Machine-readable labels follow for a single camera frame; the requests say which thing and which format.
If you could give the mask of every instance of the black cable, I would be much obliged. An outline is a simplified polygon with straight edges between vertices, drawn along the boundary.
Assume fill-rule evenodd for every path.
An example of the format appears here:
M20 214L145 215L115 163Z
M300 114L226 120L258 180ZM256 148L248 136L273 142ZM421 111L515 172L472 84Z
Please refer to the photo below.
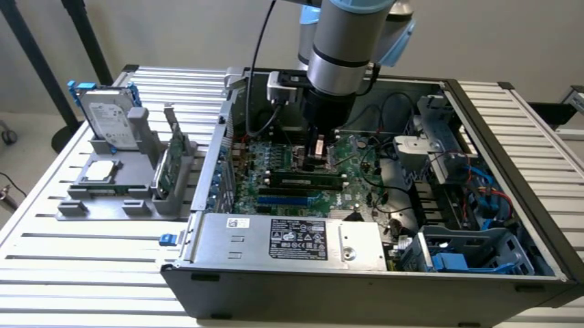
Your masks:
M388 146L389 144L391 144L391 143L387 142L387 143L381 144L379 147L383 148L384 146ZM365 162L365 158L367 158L367 156L369 155L369 153L371 153L372 150L375 150L375 149L377 149L377 147L372 147L372 148L365 152L365 155L364 155L364 157L361 158L361 163L360 163L360 165L359 165L359 167L360 167L360 171L361 171L361 176L363 176L365 182L367 182L369 185L372 185L372 186L375 186L375 187L379 187L379 188L383 188L383 189L395 189L395 190L400 190L403 193L405 193L408 196L411 196L411 194L408 193L408 190L405 190L404 188L395 187L395 186L385 186L385 185L383 185L383 184L379 184L379 183L372 182L372 181L367 178L367 175L365 175L364 170L363 170L364 162Z
M280 120L278 120L278 128L281 128L281 131L282 131L282 133L284 133L284 136L285 136L285 138L286 138L286 140L288 140L288 142L289 142L289 144L290 144L290 147L294 147L294 145L293 145L293 141L290 140L290 137L289 137L289 134L286 133L286 130L284 130L284 126L282 126L282 123L281 123Z
M27 197L27 193L26 193L26 192L19 188L19 186L18 186L16 183L12 181L11 177L8 176L8 174L0 172L0 175L3 175L3 176L8 179L8 181L10 181L11 184L12 184L12 186L15 187L15 189L16 189L18 191L20 191L20 193L24 195L24 197Z
M399 213L399 212L401 212L401 211L404 211L404 210L413 210L413 207L409 206L409 207L400 208L399 210L385 211L385 210L380 210L380 208L376 206L376 210L377 210L379 212L381 212L381 213L385 213L385 214L393 214L393 213Z
M405 123L407 128L404 130L404 131L407 131L411 120L413 120L413 116L416 115L416 103L413 102L412 97L405 92L401 92L401 91L392 92L391 94L388 94L388 96L384 99L384 102L381 103L381 112L383 113L385 111L385 105L388 104L389 99L392 99L395 96L404 96L408 99L408 102L411 104L411 118L408 118L408 121Z
M369 104L369 105L365 106L365 108L361 110L361 113L357 114L356 118L353 118L348 123L344 124L344 127L345 127L345 126L349 126L349 125L353 124L353 123L356 123L356 122L359 121L359 119L361 118L361 116L364 116L364 114L365 114L365 112L367 112L367 110L368 110L369 108L377 109L377 111L380 112L380 122L381 122L381 125L383 125L381 107L380 107L379 105L376 105L376 104Z
M381 213L384 213L384 214L393 214L393 213L399 213L399 212L401 212L401 211L404 211L404 210L413 210L413 207L412 206L409 206L409 207L404 207L404 208L400 208L399 210L381 210L380 209L380 207L379 207L379 204L380 204L380 199L381 199L381 197L379 197L377 198L377 200L376 200L376 203L373 203L373 208L379 211L379 212L381 212Z
M357 97L365 96L367 94L371 93L371 91L373 89L373 85L377 82L377 78L380 77L380 72L381 72L381 65L376 64L373 66L372 77L369 79L369 85L363 93L357 93Z
M268 120L266 125L258 131L256 131L256 132L252 131L252 124L250 124L250 119L249 119L249 108L252 106L252 86L254 83L256 62L258 60L258 52L260 52L260 46L262 44L264 32L266 31L268 21L269 21L270 15L272 15L272 11L274 9L274 5L276 5L276 0L272 0L270 8L268 9L266 18L264 19L264 25L262 25L262 30L260 33L258 44L256 45L254 59L252 61L252 67L249 69L248 90L246 90L246 133L252 138L257 137L258 135L262 134L262 132L269 127L269 125L274 122L274 119L277 118L277 116L281 112L281 106L276 107L274 113L273 113L270 119Z
M404 96L408 99L408 102L411 103L411 112L412 112L412 117L416 115L416 103L413 102L412 97L401 91L396 91L392 92L391 94L388 94L388 97L385 97L384 102L381 103L381 110L385 110L385 105L388 104L388 101L391 98L393 98L395 96Z

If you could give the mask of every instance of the black pole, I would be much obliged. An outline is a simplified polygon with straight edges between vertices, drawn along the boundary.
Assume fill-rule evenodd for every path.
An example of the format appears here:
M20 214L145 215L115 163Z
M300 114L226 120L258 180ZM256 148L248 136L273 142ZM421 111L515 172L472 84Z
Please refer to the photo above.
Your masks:
M43 52L37 44L35 37L28 29L27 23L20 15L15 0L0 0L0 11L19 40L20 47L27 54L28 60L35 67L37 74L47 89L49 95L54 100L65 123L67 124L70 135L74 135L79 128L79 121L75 117L67 98L65 97L59 82L57 81L51 67L45 59Z
M83 0L62 0L63 7L67 9L71 20L74 21L77 33L82 38L83 46L98 75L99 84L113 85L114 79L109 69L109 64L103 57L102 49L99 47L98 38L91 28L89 13L86 11L86 3Z

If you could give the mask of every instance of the warning label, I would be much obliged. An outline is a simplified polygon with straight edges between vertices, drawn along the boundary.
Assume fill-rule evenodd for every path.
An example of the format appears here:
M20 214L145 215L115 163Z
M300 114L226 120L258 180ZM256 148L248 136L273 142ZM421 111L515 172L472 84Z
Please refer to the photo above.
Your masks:
M269 254L273 258L327 261L327 222L273 219Z

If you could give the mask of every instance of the circuit board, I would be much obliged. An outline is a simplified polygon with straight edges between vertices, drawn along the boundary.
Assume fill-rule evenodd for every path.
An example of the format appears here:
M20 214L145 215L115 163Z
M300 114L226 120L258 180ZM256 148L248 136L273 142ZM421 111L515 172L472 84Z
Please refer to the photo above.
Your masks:
M359 135L341 136L328 148L327 163L310 172L304 171L301 165L302 146L265 141L237 143L233 154L237 180L234 213L329 217L332 210L367 208L367 195L377 190L363 181L363 174L375 183L381 183L381 176L375 174L376 155L368 153L372 146L367 141L367 137ZM306 188L309 190L304 185L297 187L290 184L290 181L305 180L313 183ZM320 186L321 181L329 185ZM278 188L274 188L276 183L281 183ZM277 189L277 194L285 191L286 195L274 196L270 189Z

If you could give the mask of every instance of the screw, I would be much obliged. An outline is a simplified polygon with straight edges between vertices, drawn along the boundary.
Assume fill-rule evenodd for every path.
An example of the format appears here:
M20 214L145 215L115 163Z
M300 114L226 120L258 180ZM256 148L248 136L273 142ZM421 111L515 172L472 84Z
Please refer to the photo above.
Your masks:
M437 143L436 141L431 142L431 148L440 150L441 149L440 143Z

